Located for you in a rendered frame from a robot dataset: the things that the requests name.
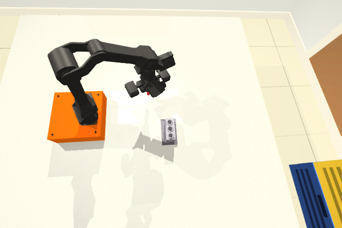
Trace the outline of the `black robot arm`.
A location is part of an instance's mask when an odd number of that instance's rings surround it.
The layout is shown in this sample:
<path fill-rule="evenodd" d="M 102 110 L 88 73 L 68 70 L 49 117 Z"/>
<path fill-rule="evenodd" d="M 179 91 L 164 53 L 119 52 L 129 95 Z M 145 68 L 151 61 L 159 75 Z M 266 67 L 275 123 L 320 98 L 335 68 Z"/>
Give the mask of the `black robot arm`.
<path fill-rule="evenodd" d="M 90 56 L 79 67 L 73 53 L 89 52 Z M 98 108 L 90 93 L 85 93 L 81 80 L 99 63 L 103 61 L 134 64 L 137 74 L 144 79 L 152 79 L 156 70 L 166 70 L 175 66 L 171 51 L 157 56 L 154 50 L 147 45 L 139 45 L 136 48 L 127 47 L 99 39 L 91 39 L 86 42 L 70 42 L 53 49 L 48 55 L 49 62 L 56 79 L 67 85 L 75 102 L 72 107 L 80 125 L 94 125 L 98 120 Z M 154 78 L 143 86 L 152 98 L 165 91 L 166 83 Z"/>

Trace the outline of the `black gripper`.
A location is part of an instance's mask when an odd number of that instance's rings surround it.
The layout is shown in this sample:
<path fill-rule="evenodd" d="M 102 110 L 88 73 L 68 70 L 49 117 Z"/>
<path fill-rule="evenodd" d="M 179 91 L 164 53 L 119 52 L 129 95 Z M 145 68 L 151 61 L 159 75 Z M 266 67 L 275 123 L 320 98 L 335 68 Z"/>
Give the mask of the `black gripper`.
<path fill-rule="evenodd" d="M 140 91 L 141 91 L 142 93 L 148 92 L 147 90 L 145 90 L 145 89 L 143 88 L 143 86 L 145 85 L 145 83 L 151 82 L 154 78 L 156 78 L 157 81 L 160 81 L 159 78 L 161 78 L 163 82 L 168 82 L 168 81 L 170 81 L 171 76 L 170 76 L 170 74 L 168 73 L 167 70 L 163 70 L 163 71 L 161 71 L 161 72 L 160 72 L 160 70 L 156 70 L 156 72 L 157 72 L 159 75 L 157 75 L 157 76 L 155 75 L 152 79 L 144 79 L 144 78 L 140 75 L 140 79 L 141 79 L 141 80 L 137 81 L 137 82 L 136 82 L 136 85 L 135 85 L 134 81 L 130 81 L 130 82 L 125 83 L 124 86 L 125 86 L 125 88 L 126 88 L 128 94 L 129 94 L 129 96 L 130 96 L 131 98 L 133 98 L 133 97 L 139 95 L 138 88 L 140 89 Z"/>

